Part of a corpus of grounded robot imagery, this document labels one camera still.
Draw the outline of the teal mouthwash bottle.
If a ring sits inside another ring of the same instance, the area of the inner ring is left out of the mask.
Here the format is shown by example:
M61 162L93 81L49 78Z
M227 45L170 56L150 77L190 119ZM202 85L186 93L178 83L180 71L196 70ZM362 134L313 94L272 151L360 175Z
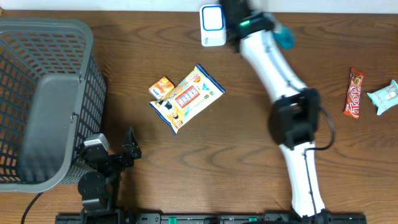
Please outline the teal mouthwash bottle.
M268 13L267 16L274 24L272 35L277 44L285 50L292 49L295 46L293 32L288 27L283 26L273 14Z

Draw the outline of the small orange snack packet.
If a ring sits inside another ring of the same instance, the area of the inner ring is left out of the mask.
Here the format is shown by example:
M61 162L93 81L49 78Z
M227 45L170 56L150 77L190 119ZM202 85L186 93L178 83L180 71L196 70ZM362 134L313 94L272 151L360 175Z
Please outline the small orange snack packet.
M162 77L149 88L149 93L156 99L161 100L175 88L175 85L167 78Z

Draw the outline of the yellow snack bag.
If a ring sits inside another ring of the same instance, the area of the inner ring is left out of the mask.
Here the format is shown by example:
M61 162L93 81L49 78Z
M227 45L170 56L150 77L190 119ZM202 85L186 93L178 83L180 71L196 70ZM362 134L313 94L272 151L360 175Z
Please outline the yellow snack bag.
M165 98L150 106L177 134L179 129L212 104L225 89L199 63Z

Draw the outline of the red brown chocolate bar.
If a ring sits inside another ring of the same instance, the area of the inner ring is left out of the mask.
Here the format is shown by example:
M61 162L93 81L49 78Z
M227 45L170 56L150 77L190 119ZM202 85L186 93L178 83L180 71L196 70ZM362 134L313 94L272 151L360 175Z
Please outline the red brown chocolate bar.
M359 118L360 96L364 77L363 72L351 68L343 114L354 119Z

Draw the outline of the teal wet wipes pack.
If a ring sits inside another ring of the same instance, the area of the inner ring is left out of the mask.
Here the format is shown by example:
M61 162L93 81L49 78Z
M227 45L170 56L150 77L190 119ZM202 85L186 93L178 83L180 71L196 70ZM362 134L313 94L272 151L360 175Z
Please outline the teal wet wipes pack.
M392 80L390 84L373 93L367 93L373 105L377 108L379 116L389 108L397 105L397 83Z

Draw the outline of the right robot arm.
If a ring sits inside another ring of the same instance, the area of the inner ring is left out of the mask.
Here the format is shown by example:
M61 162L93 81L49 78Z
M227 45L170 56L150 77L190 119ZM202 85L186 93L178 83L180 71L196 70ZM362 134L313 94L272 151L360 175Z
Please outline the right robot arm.
M314 153L320 97L296 76L281 53L294 47L295 37L271 13L253 10L247 1L220 4L228 42L252 66L271 101L267 124L287 164L292 209L302 219L315 218L325 208Z

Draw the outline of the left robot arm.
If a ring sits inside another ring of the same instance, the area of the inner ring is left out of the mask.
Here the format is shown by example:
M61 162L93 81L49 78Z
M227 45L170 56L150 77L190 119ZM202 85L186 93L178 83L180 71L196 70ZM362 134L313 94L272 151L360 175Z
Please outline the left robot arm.
M78 182L78 192L83 205L83 223L136 222L134 215L117 206L121 174L142 156L132 128L127 130L122 147L123 152L110 154L109 142L102 133L91 135L83 142L79 157L93 168Z

